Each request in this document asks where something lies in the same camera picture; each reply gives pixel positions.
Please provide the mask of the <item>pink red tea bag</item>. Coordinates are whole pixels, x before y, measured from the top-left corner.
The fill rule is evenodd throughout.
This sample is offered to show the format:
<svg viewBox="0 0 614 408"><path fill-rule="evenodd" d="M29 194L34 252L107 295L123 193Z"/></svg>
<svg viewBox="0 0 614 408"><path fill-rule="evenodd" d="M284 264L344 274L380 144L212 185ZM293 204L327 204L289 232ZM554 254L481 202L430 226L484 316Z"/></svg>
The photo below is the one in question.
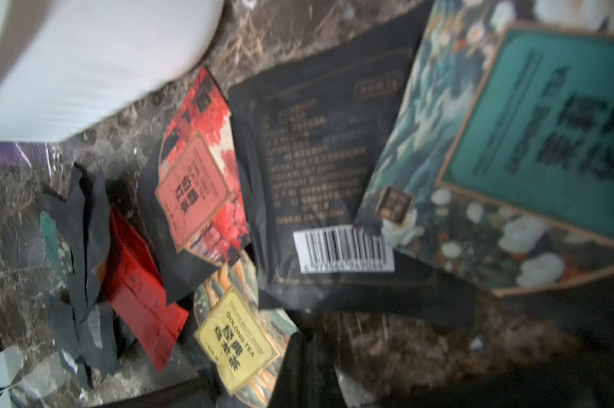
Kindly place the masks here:
<svg viewBox="0 0 614 408"><path fill-rule="evenodd" d="M234 265L250 243L231 115L200 68L140 175L140 216L169 304Z"/></svg>

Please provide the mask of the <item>yellow oolong tea bag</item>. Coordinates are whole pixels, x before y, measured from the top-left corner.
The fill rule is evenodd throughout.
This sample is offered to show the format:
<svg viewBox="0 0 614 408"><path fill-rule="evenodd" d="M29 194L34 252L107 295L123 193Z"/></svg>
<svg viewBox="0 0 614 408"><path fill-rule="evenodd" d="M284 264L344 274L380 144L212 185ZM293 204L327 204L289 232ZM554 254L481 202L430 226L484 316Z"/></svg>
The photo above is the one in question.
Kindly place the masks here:
<svg viewBox="0 0 614 408"><path fill-rule="evenodd" d="M215 364L228 396L248 407L266 407L290 338L299 330L283 309L260 309L257 270L245 251L194 292L194 333Z"/></svg>

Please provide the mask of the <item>black tea bag barcode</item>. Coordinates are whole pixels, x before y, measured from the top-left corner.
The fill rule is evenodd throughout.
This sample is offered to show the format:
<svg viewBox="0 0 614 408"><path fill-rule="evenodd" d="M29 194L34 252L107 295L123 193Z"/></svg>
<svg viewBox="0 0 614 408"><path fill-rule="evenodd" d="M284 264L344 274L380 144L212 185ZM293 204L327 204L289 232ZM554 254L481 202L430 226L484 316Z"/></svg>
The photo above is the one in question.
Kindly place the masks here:
<svg viewBox="0 0 614 408"><path fill-rule="evenodd" d="M263 309L421 314L433 269L353 221L395 124L429 6L229 92Z"/></svg>

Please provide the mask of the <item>green jasmine tea bag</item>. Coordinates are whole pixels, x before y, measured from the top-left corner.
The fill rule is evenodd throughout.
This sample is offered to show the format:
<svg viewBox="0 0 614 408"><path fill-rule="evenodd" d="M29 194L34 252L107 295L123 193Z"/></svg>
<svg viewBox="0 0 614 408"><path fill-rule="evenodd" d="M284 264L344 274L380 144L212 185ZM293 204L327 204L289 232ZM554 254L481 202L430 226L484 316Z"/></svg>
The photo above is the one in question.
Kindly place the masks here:
<svg viewBox="0 0 614 408"><path fill-rule="evenodd" d="M437 1L359 229L509 296L614 275L614 1Z"/></svg>

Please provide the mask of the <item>orange red foil tea bag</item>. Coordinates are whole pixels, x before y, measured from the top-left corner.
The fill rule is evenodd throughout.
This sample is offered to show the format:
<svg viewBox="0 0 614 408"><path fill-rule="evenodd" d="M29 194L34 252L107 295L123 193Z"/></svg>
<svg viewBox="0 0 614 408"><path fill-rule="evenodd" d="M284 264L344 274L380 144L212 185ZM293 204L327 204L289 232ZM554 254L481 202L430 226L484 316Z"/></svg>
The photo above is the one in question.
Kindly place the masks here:
<svg viewBox="0 0 614 408"><path fill-rule="evenodd" d="M167 304L162 277L145 240L115 207L110 212L111 249L102 291L161 372L189 312Z"/></svg>

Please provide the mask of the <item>purple metronome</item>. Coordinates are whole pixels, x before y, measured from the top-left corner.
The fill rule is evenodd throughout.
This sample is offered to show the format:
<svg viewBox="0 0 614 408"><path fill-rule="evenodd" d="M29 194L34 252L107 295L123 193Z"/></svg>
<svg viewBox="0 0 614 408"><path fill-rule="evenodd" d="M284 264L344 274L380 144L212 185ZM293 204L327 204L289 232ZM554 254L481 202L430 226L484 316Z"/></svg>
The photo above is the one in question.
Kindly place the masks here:
<svg viewBox="0 0 614 408"><path fill-rule="evenodd" d="M0 168L46 166L47 151L46 144L0 142Z"/></svg>

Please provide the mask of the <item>black tea bag middle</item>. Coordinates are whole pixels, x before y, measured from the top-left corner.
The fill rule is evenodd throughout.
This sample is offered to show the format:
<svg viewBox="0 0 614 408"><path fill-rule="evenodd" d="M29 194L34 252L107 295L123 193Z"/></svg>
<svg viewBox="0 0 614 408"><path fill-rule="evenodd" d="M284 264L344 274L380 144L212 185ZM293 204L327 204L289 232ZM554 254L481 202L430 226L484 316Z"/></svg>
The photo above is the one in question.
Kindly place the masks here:
<svg viewBox="0 0 614 408"><path fill-rule="evenodd" d="M45 294L48 326L62 365L91 388L93 372L118 367L115 313L102 294L111 250L110 204L103 173L72 167L66 198L36 198L45 256L62 288Z"/></svg>

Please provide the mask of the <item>white storage box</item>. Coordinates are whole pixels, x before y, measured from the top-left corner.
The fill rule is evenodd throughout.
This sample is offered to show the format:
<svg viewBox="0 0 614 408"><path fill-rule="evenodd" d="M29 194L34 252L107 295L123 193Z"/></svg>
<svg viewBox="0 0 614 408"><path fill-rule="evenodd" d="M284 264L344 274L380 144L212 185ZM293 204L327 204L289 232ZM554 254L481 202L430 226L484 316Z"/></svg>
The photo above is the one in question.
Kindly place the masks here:
<svg viewBox="0 0 614 408"><path fill-rule="evenodd" d="M0 142L59 142L183 76L221 1L0 1Z"/></svg>

